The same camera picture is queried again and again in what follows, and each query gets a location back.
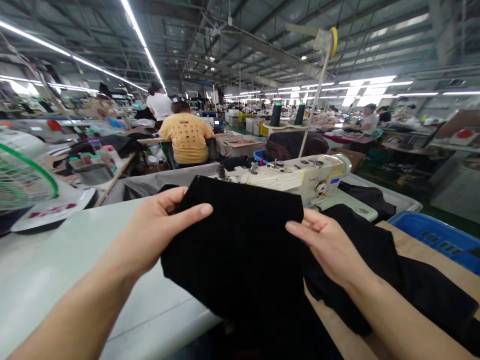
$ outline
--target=pole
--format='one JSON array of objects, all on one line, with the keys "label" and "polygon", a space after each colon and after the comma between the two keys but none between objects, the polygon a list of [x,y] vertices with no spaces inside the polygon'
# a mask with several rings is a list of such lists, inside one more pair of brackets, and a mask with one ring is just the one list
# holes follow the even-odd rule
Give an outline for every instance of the pole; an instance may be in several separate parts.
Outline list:
[{"label": "pole", "polygon": [[319,100],[320,88],[322,87],[322,84],[324,82],[325,71],[327,70],[327,66],[329,64],[329,57],[330,57],[331,50],[332,50],[332,45],[330,44],[330,46],[326,49],[325,61],[323,62],[323,67],[321,68],[320,80],[318,80],[318,87],[316,88],[315,98],[313,99],[313,105],[311,106],[311,111],[308,114],[308,119],[306,120],[306,130],[305,130],[305,134],[303,135],[303,140],[301,142],[300,153],[298,154],[299,158],[301,158],[302,154],[304,153],[305,143],[307,142],[307,135],[309,134],[310,125],[312,124],[312,116],[314,115],[315,107],[317,107],[317,102]]}]

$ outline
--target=electric fan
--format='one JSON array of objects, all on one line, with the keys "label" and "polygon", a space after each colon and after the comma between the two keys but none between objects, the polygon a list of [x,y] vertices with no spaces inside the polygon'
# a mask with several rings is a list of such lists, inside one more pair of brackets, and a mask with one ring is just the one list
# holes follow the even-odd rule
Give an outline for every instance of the electric fan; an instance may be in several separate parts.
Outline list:
[{"label": "electric fan", "polygon": [[0,126],[0,211],[30,208],[10,229],[19,232],[56,223],[84,209],[96,190],[76,189],[42,167],[45,144]]}]

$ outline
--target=sewing machine label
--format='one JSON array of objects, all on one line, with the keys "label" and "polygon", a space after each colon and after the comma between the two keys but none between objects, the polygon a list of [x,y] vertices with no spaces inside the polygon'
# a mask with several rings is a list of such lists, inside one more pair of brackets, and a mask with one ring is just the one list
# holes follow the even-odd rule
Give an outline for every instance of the sewing machine label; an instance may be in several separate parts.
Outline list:
[{"label": "sewing machine label", "polygon": [[272,190],[287,191],[298,188],[302,185],[304,177],[305,170],[299,170],[288,173],[279,173],[277,176],[264,177],[258,180],[252,180],[252,177],[250,177],[248,184]]}]

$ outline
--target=hand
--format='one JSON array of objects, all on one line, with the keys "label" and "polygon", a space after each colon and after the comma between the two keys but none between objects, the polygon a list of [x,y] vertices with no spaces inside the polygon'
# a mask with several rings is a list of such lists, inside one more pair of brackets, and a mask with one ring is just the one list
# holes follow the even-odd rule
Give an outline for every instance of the hand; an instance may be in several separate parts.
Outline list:
[{"label": "hand", "polygon": [[135,279],[153,268],[177,234],[214,210],[212,205],[204,203],[170,215],[187,190],[188,187],[176,187],[146,199],[99,264]]},{"label": "hand", "polygon": [[325,274],[344,289],[375,278],[375,273],[334,219],[303,209],[302,223],[289,221],[285,228],[307,244]]}]

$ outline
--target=ceiling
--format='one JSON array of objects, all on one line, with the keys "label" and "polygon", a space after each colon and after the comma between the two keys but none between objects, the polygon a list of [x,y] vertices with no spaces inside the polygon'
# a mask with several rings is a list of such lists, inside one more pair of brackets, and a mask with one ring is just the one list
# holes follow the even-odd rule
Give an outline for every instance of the ceiling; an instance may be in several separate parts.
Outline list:
[{"label": "ceiling", "polygon": [[[477,85],[480,1],[475,0],[129,0],[154,62],[171,92],[215,82],[225,89],[278,89],[318,82],[322,54],[313,36],[286,23],[338,28],[329,81],[397,75],[435,90],[454,77]],[[227,20],[231,14],[232,26]],[[128,80],[156,80],[121,0],[0,0],[0,20],[60,45]],[[74,60],[2,30],[33,61],[64,69]],[[0,59],[11,52],[0,39]],[[439,70],[428,75],[418,72]]]}]

